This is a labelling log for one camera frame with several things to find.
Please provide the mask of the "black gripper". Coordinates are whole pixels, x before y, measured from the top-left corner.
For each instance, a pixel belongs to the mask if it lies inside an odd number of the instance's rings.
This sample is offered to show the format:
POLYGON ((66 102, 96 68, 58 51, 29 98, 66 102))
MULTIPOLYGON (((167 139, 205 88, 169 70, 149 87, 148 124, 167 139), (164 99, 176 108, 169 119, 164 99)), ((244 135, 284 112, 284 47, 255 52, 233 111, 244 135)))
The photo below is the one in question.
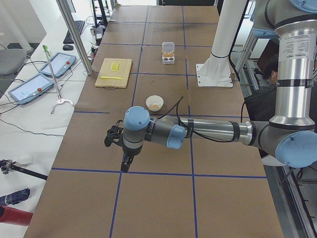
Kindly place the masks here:
POLYGON ((138 148, 132 149, 123 145, 122 149, 123 149, 123 159, 122 159, 120 170, 124 173, 127 173, 133 162, 134 157, 137 156, 141 152, 142 147, 140 146, 138 148))

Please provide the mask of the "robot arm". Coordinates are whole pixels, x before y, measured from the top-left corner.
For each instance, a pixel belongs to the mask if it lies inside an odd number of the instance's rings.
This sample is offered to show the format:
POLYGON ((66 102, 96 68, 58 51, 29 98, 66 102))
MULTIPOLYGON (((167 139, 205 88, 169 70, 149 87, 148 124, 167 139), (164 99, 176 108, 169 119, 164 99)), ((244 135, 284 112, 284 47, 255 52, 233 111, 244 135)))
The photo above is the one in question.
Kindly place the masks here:
POLYGON ((314 85, 317 3, 314 0, 259 0, 254 28, 280 38, 275 114, 269 121, 214 121, 164 116, 153 118, 139 106, 125 113, 118 144, 127 172, 144 141, 178 149, 185 138, 200 136, 220 143, 242 142, 272 155, 280 163, 302 168, 317 159, 315 123, 309 116, 314 85))

